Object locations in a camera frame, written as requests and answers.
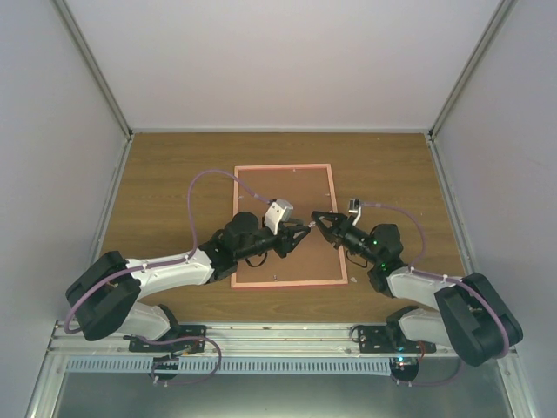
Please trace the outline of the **pink photo frame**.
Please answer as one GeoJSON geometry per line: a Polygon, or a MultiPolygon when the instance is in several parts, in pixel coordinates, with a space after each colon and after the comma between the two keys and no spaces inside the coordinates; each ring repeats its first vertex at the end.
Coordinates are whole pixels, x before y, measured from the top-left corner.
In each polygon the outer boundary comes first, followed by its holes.
{"type": "Polygon", "coordinates": [[[285,199],[293,205],[292,217],[312,231],[294,251],[281,259],[270,251],[268,257],[242,262],[231,278],[233,289],[279,287],[327,287],[348,283],[342,248],[334,248],[312,222],[311,214],[338,211],[330,164],[240,165],[234,175],[253,191],[271,199],[285,199]]]}

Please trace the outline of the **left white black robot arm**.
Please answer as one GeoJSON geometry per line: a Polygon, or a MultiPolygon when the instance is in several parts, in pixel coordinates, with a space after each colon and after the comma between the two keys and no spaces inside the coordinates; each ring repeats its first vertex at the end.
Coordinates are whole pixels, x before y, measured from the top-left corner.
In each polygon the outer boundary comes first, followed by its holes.
{"type": "Polygon", "coordinates": [[[88,341],[116,332],[144,337],[161,352],[175,348],[178,329],[167,308],[146,306],[141,299],[176,287],[202,286],[223,280],[241,261],[267,257],[281,259],[311,231],[300,220],[261,226],[250,212],[236,214],[194,253],[156,259],[126,259],[110,251],[97,259],[66,290],[70,311],[64,321],[67,334],[81,333],[88,341]]]}

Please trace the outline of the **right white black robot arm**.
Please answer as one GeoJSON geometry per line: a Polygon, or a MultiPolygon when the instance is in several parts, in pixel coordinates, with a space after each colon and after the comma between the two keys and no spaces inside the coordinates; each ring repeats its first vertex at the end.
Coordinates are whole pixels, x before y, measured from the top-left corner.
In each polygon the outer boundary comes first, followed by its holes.
{"type": "Polygon", "coordinates": [[[456,277],[417,270],[401,258],[403,245],[394,224],[365,232],[353,216],[338,212],[314,211],[312,220],[327,242],[371,263],[367,275],[376,292],[415,301],[387,320],[385,338],[392,351],[404,353],[421,340],[450,347],[477,367],[522,342],[520,323],[484,274],[456,277]]]}

